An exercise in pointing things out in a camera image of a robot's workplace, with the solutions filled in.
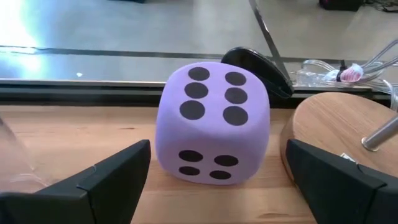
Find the wooden table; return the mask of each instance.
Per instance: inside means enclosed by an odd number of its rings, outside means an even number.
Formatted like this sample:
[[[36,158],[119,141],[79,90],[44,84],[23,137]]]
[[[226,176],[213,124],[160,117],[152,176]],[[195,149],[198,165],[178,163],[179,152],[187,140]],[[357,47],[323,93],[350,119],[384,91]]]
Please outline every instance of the wooden table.
[[[0,106],[0,115],[54,183],[141,139],[154,151],[157,108]],[[176,179],[152,153],[133,223],[316,223],[293,186],[279,153],[279,134],[293,110],[271,112],[271,136],[260,171],[241,185],[217,187]]]

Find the black dot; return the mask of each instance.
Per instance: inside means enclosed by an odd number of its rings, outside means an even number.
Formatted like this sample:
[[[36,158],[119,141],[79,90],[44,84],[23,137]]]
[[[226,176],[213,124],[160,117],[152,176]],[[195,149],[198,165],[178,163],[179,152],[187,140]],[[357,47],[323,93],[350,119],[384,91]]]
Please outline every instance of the black dot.
[[[236,86],[241,86],[246,83],[246,77],[239,72],[228,72],[225,75],[225,80],[231,84]]]
[[[248,113],[238,106],[229,106],[225,108],[223,116],[228,124],[235,126],[244,125],[249,119]]]
[[[184,150],[181,151],[178,156],[185,161],[188,162],[199,162],[203,159],[203,155],[201,155],[199,152],[193,151],[193,150]]]
[[[231,178],[231,174],[229,172],[221,171],[221,170],[214,170],[210,172],[210,177],[217,179],[217,180],[226,180]]]
[[[181,104],[180,113],[184,118],[190,120],[200,119],[205,115],[205,106],[195,100],[188,100]]]
[[[188,72],[189,77],[196,81],[203,81],[210,77],[209,70],[202,67],[191,68]]]
[[[194,168],[194,167],[180,167],[178,169],[180,173],[185,174],[185,175],[198,175],[200,174],[200,170]]]
[[[241,88],[229,88],[225,92],[225,98],[230,103],[241,104],[248,100],[248,94]]]
[[[229,167],[229,166],[235,166],[236,164],[238,164],[239,161],[236,157],[229,155],[222,155],[214,158],[214,162],[217,163],[218,165]]]
[[[189,83],[185,86],[185,93],[190,98],[200,99],[207,96],[209,90],[202,83]]]

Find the wooden surface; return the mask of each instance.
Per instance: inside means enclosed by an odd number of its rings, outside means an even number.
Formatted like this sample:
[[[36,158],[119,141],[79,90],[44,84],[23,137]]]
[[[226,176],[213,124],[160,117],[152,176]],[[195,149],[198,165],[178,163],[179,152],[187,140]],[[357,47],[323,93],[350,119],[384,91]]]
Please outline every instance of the wooden surface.
[[[398,136],[377,152],[362,147],[369,136],[396,115],[389,108],[360,96],[320,93],[307,98],[295,110],[280,138],[284,164],[285,145],[295,138],[336,155],[347,154],[357,163],[398,177]]]
[[[154,153],[157,108],[0,106],[0,115],[25,144],[37,172],[57,182],[141,139],[152,161],[133,223],[315,223],[285,173],[279,135],[292,110],[271,111],[271,136],[260,171],[241,185],[220,187],[176,179]]]

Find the metal frame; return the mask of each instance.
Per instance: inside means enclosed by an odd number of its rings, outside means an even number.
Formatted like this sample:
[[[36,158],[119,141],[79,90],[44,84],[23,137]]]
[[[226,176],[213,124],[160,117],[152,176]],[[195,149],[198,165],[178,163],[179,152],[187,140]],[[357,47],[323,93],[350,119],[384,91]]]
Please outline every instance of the metal frame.
[[[282,57],[279,54],[279,51],[274,43],[274,40],[271,37],[271,34],[268,31],[267,24],[263,20],[261,16],[261,12],[259,10],[259,7],[257,5],[256,0],[249,0],[249,4],[251,6],[251,9],[254,13],[254,16],[256,17],[257,23],[259,24],[259,27],[261,29],[262,35],[264,36],[267,45],[269,47],[269,50],[271,51],[272,57],[274,59],[275,64],[278,66],[279,70],[284,74],[289,76],[289,73],[287,72],[287,69],[285,67],[284,62],[282,61]]]
[[[158,106],[163,82],[0,80],[2,105]],[[296,108],[309,96],[345,92],[388,106],[390,96],[366,88],[295,88],[290,99],[269,95],[271,108]]]

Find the die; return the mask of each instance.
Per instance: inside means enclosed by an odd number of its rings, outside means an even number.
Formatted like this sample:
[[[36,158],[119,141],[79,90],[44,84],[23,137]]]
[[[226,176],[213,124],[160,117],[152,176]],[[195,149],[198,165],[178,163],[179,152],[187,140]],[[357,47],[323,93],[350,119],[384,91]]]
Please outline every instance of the die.
[[[244,182],[260,168],[269,138],[264,84],[233,65],[200,62],[175,71],[156,121],[161,167],[195,183]]]

